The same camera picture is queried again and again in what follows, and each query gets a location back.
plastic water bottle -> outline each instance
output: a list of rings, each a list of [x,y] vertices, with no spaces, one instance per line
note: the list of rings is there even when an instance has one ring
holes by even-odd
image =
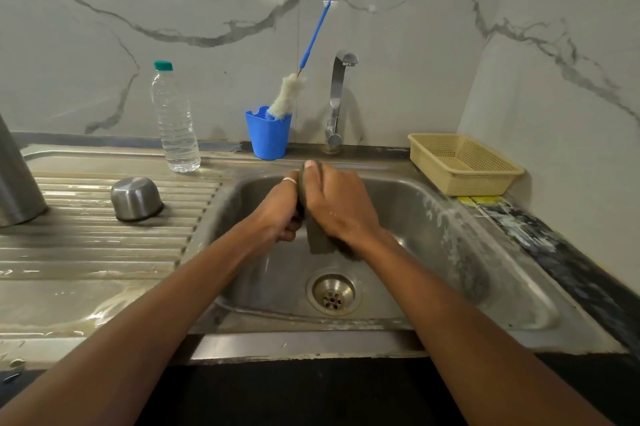
[[[192,172],[200,166],[200,154],[189,98],[180,91],[171,62],[155,61],[154,67],[157,73],[151,83],[151,99],[167,163],[174,172]]]

yellow plastic basket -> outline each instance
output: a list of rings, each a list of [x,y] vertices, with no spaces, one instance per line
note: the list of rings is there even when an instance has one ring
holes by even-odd
[[[464,135],[413,133],[411,161],[449,196],[502,195],[524,168]]]

blue plastic cup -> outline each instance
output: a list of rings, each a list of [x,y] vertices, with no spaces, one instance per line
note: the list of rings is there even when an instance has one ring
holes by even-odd
[[[277,160],[287,149],[291,115],[286,115],[283,120],[274,120],[267,114],[268,109],[268,106],[260,106],[255,115],[251,111],[244,115],[255,156],[262,160]]]

faucet handle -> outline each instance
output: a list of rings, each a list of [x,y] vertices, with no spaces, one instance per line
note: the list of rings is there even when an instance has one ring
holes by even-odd
[[[353,67],[358,63],[358,57],[354,52],[348,50],[339,50],[335,55],[337,59],[340,59],[345,66]]]
[[[330,148],[330,150],[340,147],[340,145],[342,144],[342,137],[338,133],[331,133],[326,138],[326,144]]]

faucet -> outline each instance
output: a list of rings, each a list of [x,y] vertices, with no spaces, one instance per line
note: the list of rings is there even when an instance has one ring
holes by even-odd
[[[32,220],[46,209],[38,184],[0,115],[0,227]]]
[[[333,60],[333,73],[331,76],[331,94],[329,96],[329,119],[324,129],[324,151],[328,154],[336,154],[342,146],[342,136],[338,131],[338,118],[340,116],[340,101],[342,99],[342,85],[344,83],[345,67],[353,67],[358,63],[358,57],[353,52],[339,50]]]

